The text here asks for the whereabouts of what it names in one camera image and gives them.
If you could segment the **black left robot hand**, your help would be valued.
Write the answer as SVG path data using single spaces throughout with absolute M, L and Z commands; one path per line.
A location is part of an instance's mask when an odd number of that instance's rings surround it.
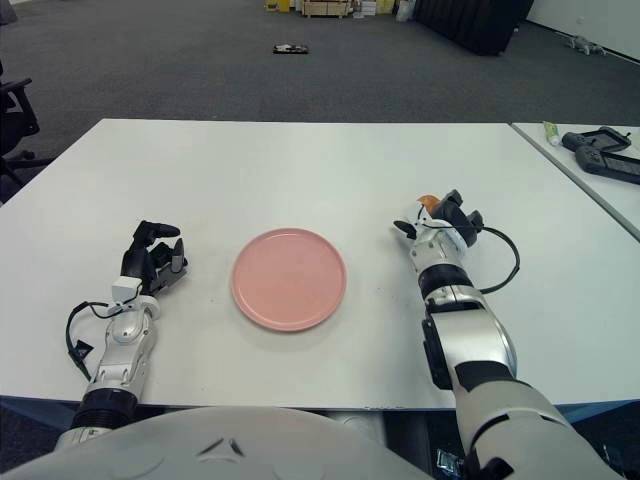
M 141 221 L 123 255 L 122 276 L 141 281 L 142 295 L 156 296 L 186 274 L 188 260 L 178 227 Z

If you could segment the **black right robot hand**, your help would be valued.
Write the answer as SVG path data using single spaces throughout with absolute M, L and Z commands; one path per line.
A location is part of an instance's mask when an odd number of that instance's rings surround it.
M 457 190 L 451 190 L 443 198 L 422 195 L 405 210 L 403 218 L 393 221 L 393 225 L 413 241 L 427 231 L 444 231 L 456 246 L 466 249 L 476 243 L 484 222 L 477 210 L 465 214 L 462 204 L 462 196 Z

